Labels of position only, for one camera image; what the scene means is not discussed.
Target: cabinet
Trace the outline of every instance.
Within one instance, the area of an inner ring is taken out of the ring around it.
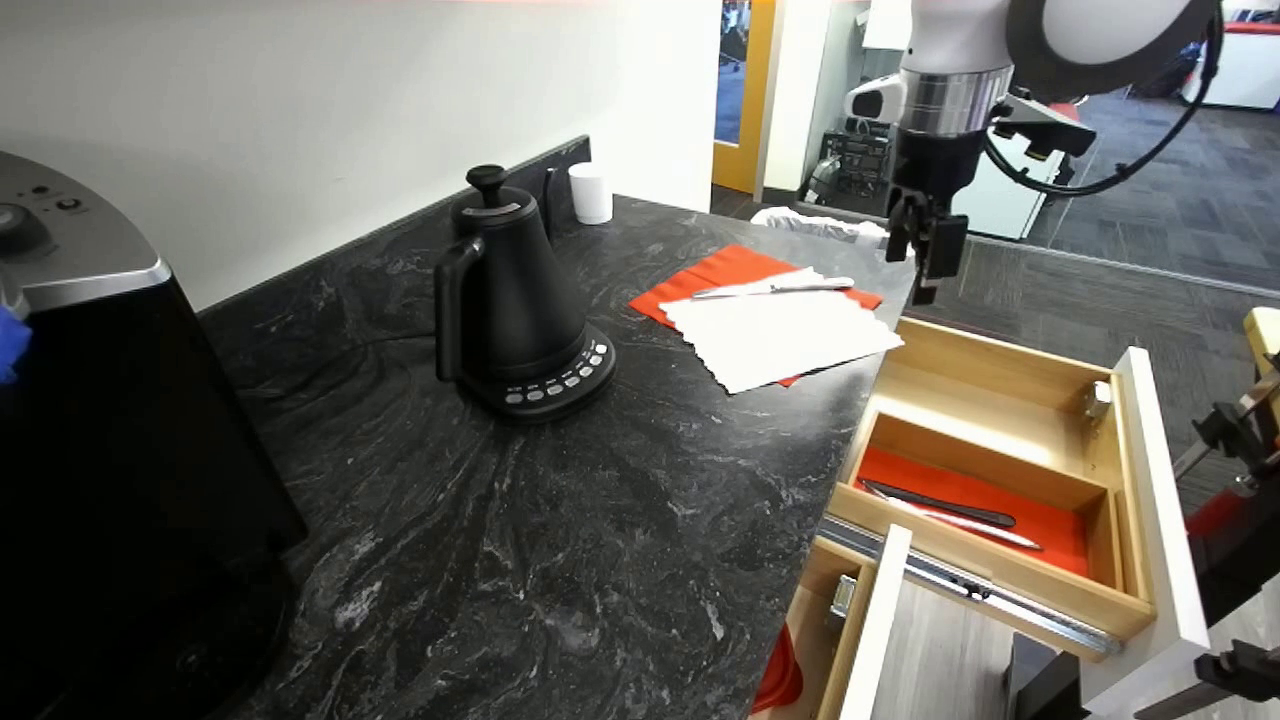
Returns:
[[[1096,369],[918,322],[898,338],[812,566],[827,546],[879,558],[906,528],[913,582],[1077,653],[1092,716],[1145,708],[1154,678],[1191,678],[1207,629],[1148,351]],[[938,526],[866,480],[1011,513],[1040,549]]]

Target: white paper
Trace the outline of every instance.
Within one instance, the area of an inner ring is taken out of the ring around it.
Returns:
[[[728,393],[898,347],[898,338],[844,292],[677,300],[662,313]]]

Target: black countertop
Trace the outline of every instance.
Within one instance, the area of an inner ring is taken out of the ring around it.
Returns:
[[[614,200],[554,246],[614,340],[582,411],[509,429],[436,383],[442,213],[346,246],[203,327],[313,538],[298,618],[236,716],[745,716],[874,361],[728,395],[626,300],[721,246],[913,269],[836,237]]]

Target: floor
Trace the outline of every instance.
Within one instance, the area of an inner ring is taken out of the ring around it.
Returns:
[[[1130,142],[1148,142],[1141,127],[1158,134],[1169,110],[1120,97],[1092,100],[1086,112],[1127,116]],[[1148,347],[1169,447],[1179,458],[1194,436],[1191,421],[1253,381],[1243,313],[1280,308],[1280,121],[1246,112],[1205,112],[1205,121],[1148,170],[1145,186],[1046,208],[1033,246],[973,241],[938,300],[906,318],[1096,366],[1110,366],[1127,343]],[[710,187],[710,213],[748,221],[755,205]],[[1182,513],[1230,476],[1230,461],[1199,465],[1179,483]],[[1212,629],[1215,649],[1230,636],[1280,649],[1280,582]],[[1009,629],[913,589],[887,661],[913,671],[885,678],[874,716],[995,720],[1009,646]],[[1280,699],[1224,699],[1194,716],[1258,720],[1280,716]]]

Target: wooden drawer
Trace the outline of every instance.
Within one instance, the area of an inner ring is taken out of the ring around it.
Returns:
[[[913,554],[906,528],[887,528],[885,554],[817,539],[787,610],[787,633],[804,693],[795,704],[755,713],[753,720],[865,720],[874,708],[879,670],[897,620]],[[848,618],[831,618],[841,576],[852,576]]]
[[[1148,671],[1207,649],[1182,513],[1145,347],[1116,369],[902,322],[848,480],[918,483],[942,499],[1040,522],[1040,554],[938,526],[841,483],[823,538],[913,528],[931,589],[1084,655],[1084,699],[1109,708]]]

